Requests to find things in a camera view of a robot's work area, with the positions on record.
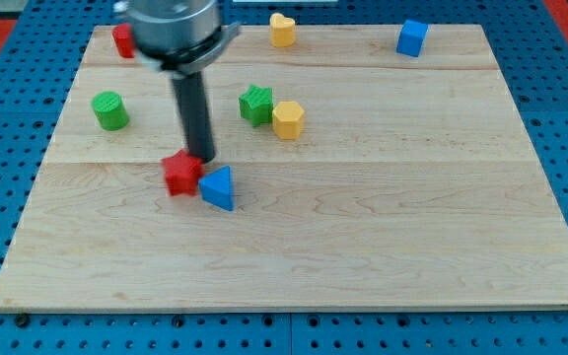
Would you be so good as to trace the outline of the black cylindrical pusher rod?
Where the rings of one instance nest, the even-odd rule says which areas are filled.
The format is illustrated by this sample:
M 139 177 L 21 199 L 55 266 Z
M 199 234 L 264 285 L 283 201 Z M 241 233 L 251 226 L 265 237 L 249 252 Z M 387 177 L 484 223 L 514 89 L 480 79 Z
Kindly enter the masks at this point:
M 203 75 L 196 72 L 172 79 L 172 84 L 187 151 L 209 163 L 215 158 L 215 143 Z

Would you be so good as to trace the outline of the red block behind arm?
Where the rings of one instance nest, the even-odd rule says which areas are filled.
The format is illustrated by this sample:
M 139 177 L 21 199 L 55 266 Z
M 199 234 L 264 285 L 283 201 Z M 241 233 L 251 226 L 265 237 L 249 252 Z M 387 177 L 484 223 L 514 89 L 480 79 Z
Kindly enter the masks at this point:
M 131 28 L 128 23 L 122 23 L 111 30 L 111 35 L 117 53 L 123 58 L 134 57 L 134 43 L 131 36 Z

